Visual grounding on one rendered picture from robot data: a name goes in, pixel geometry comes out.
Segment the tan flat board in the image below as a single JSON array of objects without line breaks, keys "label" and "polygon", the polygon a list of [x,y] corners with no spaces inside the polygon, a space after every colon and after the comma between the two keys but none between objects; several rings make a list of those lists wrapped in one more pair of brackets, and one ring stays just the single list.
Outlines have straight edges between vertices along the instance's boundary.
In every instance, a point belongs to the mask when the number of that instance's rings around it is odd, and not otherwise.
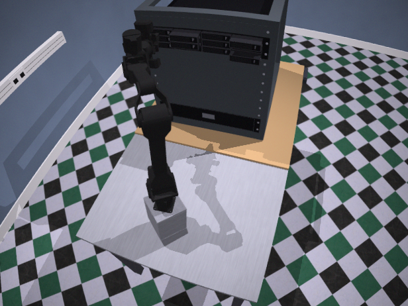
[{"label": "tan flat board", "polygon": [[264,140],[173,122],[165,140],[288,170],[304,67],[280,61]]}]

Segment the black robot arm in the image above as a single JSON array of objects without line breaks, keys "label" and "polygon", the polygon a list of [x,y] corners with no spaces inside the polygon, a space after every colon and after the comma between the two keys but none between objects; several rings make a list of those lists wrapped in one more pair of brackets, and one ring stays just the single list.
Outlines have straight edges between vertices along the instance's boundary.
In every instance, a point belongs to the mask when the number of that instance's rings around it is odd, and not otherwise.
[{"label": "black robot arm", "polygon": [[[123,74],[127,80],[130,80],[130,84],[136,82],[138,95],[134,102],[134,110],[138,127],[142,129],[144,137],[149,141],[152,165],[148,166],[146,180],[148,196],[152,202],[155,202],[153,210],[172,213],[178,189],[174,174],[166,160],[165,137],[171,131],[174,119],[170,101],[168,96],[158,88],[156,79],[150,76],[147,52],[142,51],[141,32],[136,29],[124,31],[123,48],[126,54],[122,62]],[[138,110],[141,96],[150,94],[156,94],[164,103]]]}]

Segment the black server rack frame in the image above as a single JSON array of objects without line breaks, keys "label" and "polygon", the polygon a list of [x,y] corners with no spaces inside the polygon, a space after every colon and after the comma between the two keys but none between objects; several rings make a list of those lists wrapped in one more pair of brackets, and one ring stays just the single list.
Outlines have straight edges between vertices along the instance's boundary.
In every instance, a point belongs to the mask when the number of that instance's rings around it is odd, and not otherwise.
[{"label": "black server rack frame", "polygon": [[167,7],[156,7],[159,1],[139,5],[134,10],[136,21],[263,38],[259,66],[189,50],[159,48],[152,54],[161,66],[150,68],[150,76],[168,96],[172,122],[263,140],[280,67],[288,0],[173,0]]}]

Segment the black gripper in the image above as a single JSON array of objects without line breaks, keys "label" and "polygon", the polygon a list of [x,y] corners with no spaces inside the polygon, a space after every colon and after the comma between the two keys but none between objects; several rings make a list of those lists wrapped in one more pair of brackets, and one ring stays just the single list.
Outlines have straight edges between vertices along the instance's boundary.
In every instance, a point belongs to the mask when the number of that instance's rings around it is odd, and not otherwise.
[{"label": "black gripper", "polygon": [[137,20],[134,23],[135,29],[141,32],[142,51],[147,52],[150,68],[159,68],[160,59],[153,59],[152,54],[159,51],[159,33],[151,34],[154,27],[151,20]]}]

